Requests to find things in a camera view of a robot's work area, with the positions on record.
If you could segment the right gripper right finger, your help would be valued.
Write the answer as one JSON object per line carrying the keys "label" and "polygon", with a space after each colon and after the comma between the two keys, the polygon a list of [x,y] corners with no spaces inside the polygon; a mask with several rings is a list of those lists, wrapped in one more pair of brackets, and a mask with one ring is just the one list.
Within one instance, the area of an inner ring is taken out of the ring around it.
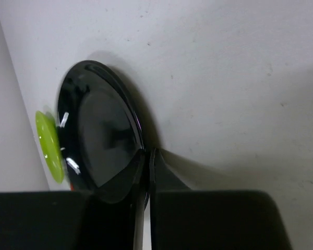
{"label": "right gripper right finger", "polygon": [[273,199],[264,192],[196,191],[150,153],[153,249],[291,249]]}

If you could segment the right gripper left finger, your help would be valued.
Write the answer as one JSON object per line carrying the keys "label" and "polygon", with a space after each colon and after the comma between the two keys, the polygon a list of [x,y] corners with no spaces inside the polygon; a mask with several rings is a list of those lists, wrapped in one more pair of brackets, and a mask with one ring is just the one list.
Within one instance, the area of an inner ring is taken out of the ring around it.
{"label": "right gripper left finger", "polygon": [[0,193],[0,249],[141,249],[145,154],[94,191]]}

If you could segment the green plate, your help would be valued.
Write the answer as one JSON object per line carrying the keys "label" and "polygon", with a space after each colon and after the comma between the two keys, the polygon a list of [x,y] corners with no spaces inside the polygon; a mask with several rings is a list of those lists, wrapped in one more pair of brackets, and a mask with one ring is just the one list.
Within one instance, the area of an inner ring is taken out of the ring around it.
{"label": "green plate", "polygon": [[35,113],[35,124],[41,150],[48,169],[57,183],[64,180],[64,169],[54,119],[41,111]]}

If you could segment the black plate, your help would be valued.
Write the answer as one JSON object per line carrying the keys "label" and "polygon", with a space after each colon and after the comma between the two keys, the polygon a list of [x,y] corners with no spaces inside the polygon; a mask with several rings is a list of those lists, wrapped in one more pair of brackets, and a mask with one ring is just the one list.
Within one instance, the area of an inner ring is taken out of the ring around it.
{"label": "black plate", "polygon": [[107,203],[132,189],[149,196],[146,137],[127,86],[94,60],[73,65],[57,101],[57,134],[71,189],[97,193]]}

